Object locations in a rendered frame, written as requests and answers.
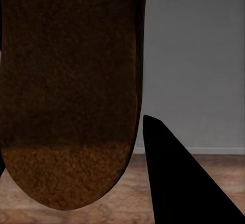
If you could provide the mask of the sandal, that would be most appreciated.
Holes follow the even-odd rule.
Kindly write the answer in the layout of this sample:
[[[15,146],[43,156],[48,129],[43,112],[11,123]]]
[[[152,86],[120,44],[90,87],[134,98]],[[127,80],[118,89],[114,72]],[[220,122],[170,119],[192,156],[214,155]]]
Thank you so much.
[[[146,0],[0,0],[0,151],[51,209],[103,197],[126,171],[143,99]]]

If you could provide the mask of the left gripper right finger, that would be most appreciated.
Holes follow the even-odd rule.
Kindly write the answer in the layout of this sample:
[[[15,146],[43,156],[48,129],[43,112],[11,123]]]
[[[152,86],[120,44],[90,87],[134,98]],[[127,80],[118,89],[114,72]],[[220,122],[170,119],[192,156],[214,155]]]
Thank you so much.
[[[143,116],[155,224],[245,224],[245,216],[162,121]]]

